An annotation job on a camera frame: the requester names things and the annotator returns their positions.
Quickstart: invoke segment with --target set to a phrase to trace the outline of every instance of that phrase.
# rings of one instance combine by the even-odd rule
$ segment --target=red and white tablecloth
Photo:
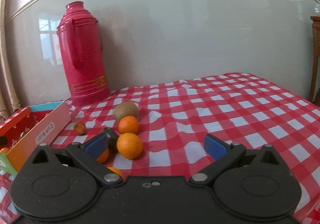
[[[207,133],[247,148],[270,143],[301,184],[295,216],[304,224],[320,221],[320,109],[315,105],[247,73],[129,87],[92,106],[79,108],[67,101],[72,120],[52,147],[85,142],[105,126],[117,130],[112,111],[124,101],[135,102],[140,109],[138,135],[144,151],[135,160],[111,155],[106,166],[121,169],[125,175],[189,178],[213,162],[202,146]],[[77,121],[86,124],[87,135],[77,136],[73,131]],[[7,222],[16,216],[9,197],[12,180],[0,172],[0,211]]]

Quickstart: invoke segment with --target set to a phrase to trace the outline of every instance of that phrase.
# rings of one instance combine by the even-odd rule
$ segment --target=open box
[[[41,142],[51,144],[70,120],[63,101],[25,107],[14,113],[0,125],[0,136],[7,139],[0,149],[10,149],[7,154],[0,153],[0,170],[16,175],[35,147]]]

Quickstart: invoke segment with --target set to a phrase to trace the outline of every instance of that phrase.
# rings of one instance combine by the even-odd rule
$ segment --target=box label
[[[50,134],[50,132],[52,132],[53,129],[54,129],[54,122],[51,122],[44,129],[44,131],[36,137],[36,144],[38,145],[39,143],[43,142],[44,139],[48,136],[48,134]]]

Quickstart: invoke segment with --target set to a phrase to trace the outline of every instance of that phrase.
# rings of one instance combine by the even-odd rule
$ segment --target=pink vacuum flask
[[[110,95],[98,20],[81,1],[66,8],[57,33],[71,100],[78,107],[96,104]]]

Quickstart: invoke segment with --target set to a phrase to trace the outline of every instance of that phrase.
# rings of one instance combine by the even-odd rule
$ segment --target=wall
[[[6,25],[22,104],[69,96],[55,27],[71,1],[39,0]],[[308,95],[315,0],[82,1],[100,22],[111,90],[238,71]]]

